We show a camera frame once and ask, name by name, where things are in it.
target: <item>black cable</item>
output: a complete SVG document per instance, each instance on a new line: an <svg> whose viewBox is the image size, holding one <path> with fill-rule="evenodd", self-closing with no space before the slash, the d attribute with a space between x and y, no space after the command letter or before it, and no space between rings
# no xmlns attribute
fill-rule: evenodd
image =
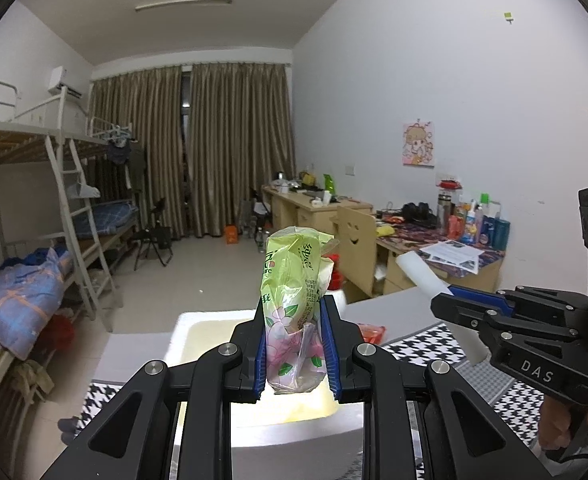
<svg viewBox="0 0 588 480"><path fill-rule="evenodd" d="M564 464L565 462L570 462L570 460L578 460L578 459L586 459L588 460L588 453L582 453L578 455L566 456L564 459L560 460L559 464Z"/></svg>

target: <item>orange box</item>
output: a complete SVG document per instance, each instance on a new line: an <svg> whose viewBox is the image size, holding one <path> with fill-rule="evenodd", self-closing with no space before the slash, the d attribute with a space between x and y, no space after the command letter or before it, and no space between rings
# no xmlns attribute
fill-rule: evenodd
<svg viewBox="0 0 588 480"><path fill-rule="evenodd" d="M238 231L235 225L225 226L225 243L228 245L238 243Z"/></svg>

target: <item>cartoon girl picture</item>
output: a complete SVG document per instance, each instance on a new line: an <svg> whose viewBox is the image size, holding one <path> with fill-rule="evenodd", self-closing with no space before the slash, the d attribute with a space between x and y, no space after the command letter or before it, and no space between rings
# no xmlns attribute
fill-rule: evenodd
<svg viewBox="0 0 588 480"><path fill-rule="evenodd" d="M403 164L410 166L433 166L434 128L432 122L404 124Z"/></svg>

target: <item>silver bolt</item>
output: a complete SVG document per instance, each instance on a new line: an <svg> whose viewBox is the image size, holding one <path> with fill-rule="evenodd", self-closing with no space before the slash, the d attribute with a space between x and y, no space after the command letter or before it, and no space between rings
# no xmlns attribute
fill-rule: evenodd
<svg viewBox="0 0 588 480"><path fill-rule="evenodd" d="M434 361L432 363L432 370L434 370L434 373L437 374L446 374L450 371L450 365L445 361Z"/></svg>
<svg viewBox="0 0 588 480"><path fill-rule="evenodd" d="M164 363L162 361L150 361L145 365L145 373L147 375L156 375L163 370Z"/></svg>
<svg viewBox="0 0 588 480"><path fill-rule="evenodd" d="M356 351L361 355L372 355L376 352L376 347L370 343L361 343L356 347Z"/></svg>
<svg viewBox="0 0 588 480"><path fill-rule="evenodd" d="M234 343L223 343L218 347L218 353L221 355L234 355L238 350L238 346Z"/></svg>

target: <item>white paper roll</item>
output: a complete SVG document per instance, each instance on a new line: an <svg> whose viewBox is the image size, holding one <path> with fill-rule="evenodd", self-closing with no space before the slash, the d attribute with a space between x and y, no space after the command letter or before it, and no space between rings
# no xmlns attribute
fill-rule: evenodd
<svg viewBox="0 0 588 480"><path fill-rule="evenodd" d="M401 254L396 258L396 264L403 269L407 277L423 293L429 296L430 299L435 298L442 292L452 295L448 286L434 274L428 264L416 252L410 251ZM487 358L489 350L478 337L478 333L475 330L448 323L447 321L445 325L452 332L452 335L456 338L456 341L472 365L479 364Z"/></svg>

